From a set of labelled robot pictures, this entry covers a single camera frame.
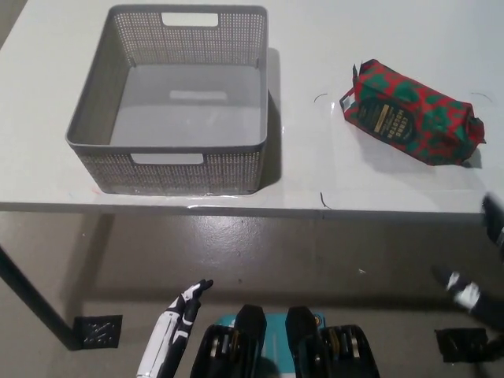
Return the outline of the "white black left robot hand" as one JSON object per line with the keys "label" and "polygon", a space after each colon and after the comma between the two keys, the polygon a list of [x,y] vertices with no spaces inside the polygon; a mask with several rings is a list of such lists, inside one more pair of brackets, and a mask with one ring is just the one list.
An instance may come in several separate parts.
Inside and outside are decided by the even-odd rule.
{"label": "white black left robot hand", "polygon": [[150,335],[137,377],[174,377],[191,334],[202,293],[213,280],[200,280],[180,293],[159,316]]}

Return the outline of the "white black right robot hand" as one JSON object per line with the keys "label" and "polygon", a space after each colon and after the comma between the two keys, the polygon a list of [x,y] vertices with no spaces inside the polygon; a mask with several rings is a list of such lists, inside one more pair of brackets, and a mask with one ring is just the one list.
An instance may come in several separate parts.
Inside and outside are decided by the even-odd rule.
{"label": "white black right robot hand", "polygon": [[[492,194],[486,194],[482,209],[487,236],[497,247],[503,263],[503,204]],[[503,332],[503,300],[486,294],[474,281],[446,266],[433,265],[432,275],[455,304],[480,323]]]}

